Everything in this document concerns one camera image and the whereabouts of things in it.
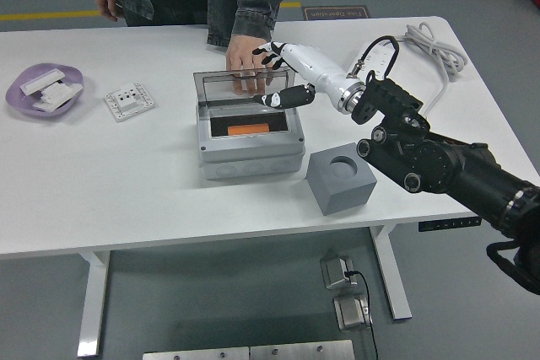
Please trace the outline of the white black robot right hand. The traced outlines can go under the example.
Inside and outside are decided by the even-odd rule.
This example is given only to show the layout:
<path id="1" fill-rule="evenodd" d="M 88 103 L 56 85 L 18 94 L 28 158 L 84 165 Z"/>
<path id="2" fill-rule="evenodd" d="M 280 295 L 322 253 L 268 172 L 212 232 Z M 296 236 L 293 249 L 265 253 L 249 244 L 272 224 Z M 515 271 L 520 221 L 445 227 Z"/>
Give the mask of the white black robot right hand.
<path id="1" fill-rule="evenodd" d="M 262 64 L 272 63 L 277 69 L 283 63 L 295 70 L 317 93 L 327 94 L 336 110 L 349 114 L 354 109 L 352 99 L 359 98 L 365 86 L 333 60 L 313 46 L 271 41 L 256 48 L 252 54 L 266 53 Z"/>

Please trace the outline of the person's right hand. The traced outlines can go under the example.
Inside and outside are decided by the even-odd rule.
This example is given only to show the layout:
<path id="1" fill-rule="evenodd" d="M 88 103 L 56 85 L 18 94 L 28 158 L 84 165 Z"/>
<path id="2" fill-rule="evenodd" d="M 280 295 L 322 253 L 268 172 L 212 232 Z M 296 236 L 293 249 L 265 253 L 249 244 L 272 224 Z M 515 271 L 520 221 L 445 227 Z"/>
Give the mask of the person's right hand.
<path id="1" fill-rule="evenodd" d="M 100 15 L 110 21 L 123 19 L 124 14 L 119 0 L 94 0 Z"/>

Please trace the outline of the person's left hand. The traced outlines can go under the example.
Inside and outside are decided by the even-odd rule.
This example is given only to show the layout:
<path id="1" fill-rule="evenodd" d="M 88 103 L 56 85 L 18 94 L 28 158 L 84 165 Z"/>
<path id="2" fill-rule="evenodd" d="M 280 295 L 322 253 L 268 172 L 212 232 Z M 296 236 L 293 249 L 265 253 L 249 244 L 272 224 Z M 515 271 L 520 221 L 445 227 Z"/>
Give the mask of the person's left hand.
<path id="1" fill-rule="evenodd" d="M 248 35 L 232 35 L 229 46 L 225 54 L 226 69 L 228 71 L 239 71 L 249 69 L 263 69 L 269 67 L 263 60 L 267 53 L 253 54 L 252 52 L 266 44 L 267 41 L 262 38 Z M 247 79 L 246 81 L 234 80 L 233 90 L 236 94 L 264 94 L 266 81 L 264 79 Z"/>

